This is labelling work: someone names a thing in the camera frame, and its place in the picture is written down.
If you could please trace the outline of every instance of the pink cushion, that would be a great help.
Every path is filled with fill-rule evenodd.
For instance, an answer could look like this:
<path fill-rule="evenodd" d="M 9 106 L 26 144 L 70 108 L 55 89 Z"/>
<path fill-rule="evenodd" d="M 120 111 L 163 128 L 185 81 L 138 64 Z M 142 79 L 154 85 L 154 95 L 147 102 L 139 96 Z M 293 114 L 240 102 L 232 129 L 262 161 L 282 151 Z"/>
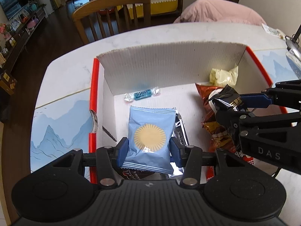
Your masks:
<path fill-rule="evenodd" d="M 174 23 L 181 22 L 266 24 L 264 19 L 253 9 L 226 0 L 196 0 L 174 21 Z"/>

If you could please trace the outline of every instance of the chair backrest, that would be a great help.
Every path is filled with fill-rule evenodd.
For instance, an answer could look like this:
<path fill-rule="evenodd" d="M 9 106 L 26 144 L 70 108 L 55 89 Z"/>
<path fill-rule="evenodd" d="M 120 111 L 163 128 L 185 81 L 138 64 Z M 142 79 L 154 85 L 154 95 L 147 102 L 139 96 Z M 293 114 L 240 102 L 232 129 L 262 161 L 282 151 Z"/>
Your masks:
<path fill-rule="evenodd" d="M 85 33 L 85 29 L 82 25 L 82 22 L 81 22 L 82 18 L 84 18 L 84 17 L 89 18 L 89 24 L 90 24 L 90 28 L 91 28 L 94 40 L 97 41 L 98 37 L 97 37 L 96 31 L 94 28 L 94 23 L 92 22 L 92 19 L 89 15 L 96 13 L 101 35 L 103 38 L 105 38 L 106 33 L 104 31 L 103 23 L 101 20 L 101 15 L 100 15 L 99 11 L 105 10 L 110 35 L 114 35 L 108 8 L 112 8 L 112 7 L 115 8 L 117 28 L 118 28 L 118 31 L 121 32 L 121 23 L 120 23 L 117 6 L 123 5 L 126 28 L 127 28 L 127 31 L 129 31 L 130 30 L 130 17 L 129 17 L 127 4 L 133 4 L 134 24 L 135 24 L 135 28 L 136 29 L 138 28 L 138 19 L 137 19 L 137 11 L 136 11 L 135 3 L 143 4 L 144 25 L 145 25 L 145 27 L 150 26 L 151 25 L 151 9 L 150 9 L 151 8 L 151 0 L 92 0 L 91 2 L 88 2 L 85 5 L 78 8 L 72 14 L 72 20 L 75 23 L 75 26 L 79 33 L 79 36 L 81 37 L 84 45 L 88 44 L 89 40 Z"/>

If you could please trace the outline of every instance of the snack wrapper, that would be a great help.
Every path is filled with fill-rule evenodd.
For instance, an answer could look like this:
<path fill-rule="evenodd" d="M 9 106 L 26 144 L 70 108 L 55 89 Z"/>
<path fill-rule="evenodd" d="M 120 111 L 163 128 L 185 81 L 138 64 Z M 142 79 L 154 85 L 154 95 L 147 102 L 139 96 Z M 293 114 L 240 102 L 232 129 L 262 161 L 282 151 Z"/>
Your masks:
<path fill-rule="evenodd" d="M 173 173 L 169 139 L 176 118 L 175 109 L 130 107 L 129 151 L 122 168 Z"/>
<path fill-rule="evenodd" d="M 253 157 L 237 151 L 235 145 L 227 132 L 215 119 L 215 109 L 229 110 L 229 111 L 245 111 L 246 105 L 242 102 L 240 95 L 230 86 L 225 86 L 221 90 L 217 86 L 201 86 L 196 84 L 198 93 L 203 100 L 203 106 L 207 113 L 202 125 L 211 135 L 209 152 L 215 152 L 217 148 L 223 148 L 236 156 L 242 158 L 244 161 L 254 164 Z M 211 108 L 210 102 L 214 103 L 214 108 Z M 208 167 L 206 172 L 207 181 L 214 176 L 213 167 Z"/>
<path fill-rule="evenodd" d="M 187 146 L 189 145 L 188 142 L 188 138 L 186 135 L 186 131 L 184 128 L 184 123 L 182 120 L 182 116 L 180 115 L 180 113 L 178 112 L 178 110 L 176 110 L 176 120 L 175 120 L 175 126 L 173 129 L 173 134 L 171 135 L 172 137 L 175 137 L 182 146 Z M 170 155 L 170 164 L 173 167 L 173 174 L 168 174 L 168 178 L 169 179 L 178 179 L 180 178 L 183 173 L 184 173 L 184 167 L 177 167 L 177 165 L 175 164 L 175 162 L 173 162 L 173 158 Z"/>
<path fill-rule="evenodd" d="M 140 91 L 140 92 L 125 93 L 124 100 L 127 102 L 132 102 L 134 100 L 140 100 L 143 98 L 149 98 L 151 96 L 157 96 L 157 95 L 160 95 L 160 93 L 161 93 L 160 88 L 155 87 L 155 88 L 147 89 L 147 90 Z"/>
<path fill-rule="evenodd" d="M 223 69 L 212 69 L 209 82 L 214 86 L 224 87 L 227 84 L 235 87 L 238 77 L 238 66 L 226 71 Z"/>
<path fill-rule="evenodd" d="M 115 171 L 127 180 L 141 180 L 147 176 L 154 174 L 154 172 L 150 171 L 140 171 L 134 169 L 124 169 L 124 168 L 115 168 Z"/>

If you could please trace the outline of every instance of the blue snack packet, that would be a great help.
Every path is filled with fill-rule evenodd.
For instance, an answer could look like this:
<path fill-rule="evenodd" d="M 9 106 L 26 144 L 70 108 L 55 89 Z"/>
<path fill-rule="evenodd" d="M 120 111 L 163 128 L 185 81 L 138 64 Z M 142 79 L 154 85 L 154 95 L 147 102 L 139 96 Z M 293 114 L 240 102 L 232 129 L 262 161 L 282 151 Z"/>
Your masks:
<path fill-rule="evenodd" d="M 175 125 L 175 109 L 130 107 L 129 151 L 122 168 L 173 173 L 169 139 Z"/>

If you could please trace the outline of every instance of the silver foil packet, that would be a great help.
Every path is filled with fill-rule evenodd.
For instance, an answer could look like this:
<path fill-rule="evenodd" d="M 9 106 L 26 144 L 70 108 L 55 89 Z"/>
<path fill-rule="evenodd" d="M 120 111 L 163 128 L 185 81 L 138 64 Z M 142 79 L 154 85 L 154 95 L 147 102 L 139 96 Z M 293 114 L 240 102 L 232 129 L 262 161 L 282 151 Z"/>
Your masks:
<path fill-rule="evenodd" d="M 181 115 L 179 114 L 179 111 L 176 109 L 176 120 L 175 120 L 175 126 L 173 129 L 173 133 L 171 137 L 175 137 L 181 145 L 187 146 L 189 145 L 188 138 L 186 135 L 186 131 L 184 128 L 183 120 Z M 174 162 L 170 163 L 173 167 L 173 174 L 168 174 L 169 179 L 180 179 L 181 176 L 184 173 L 184 167 L 177 167 L 177 165 Z"/>

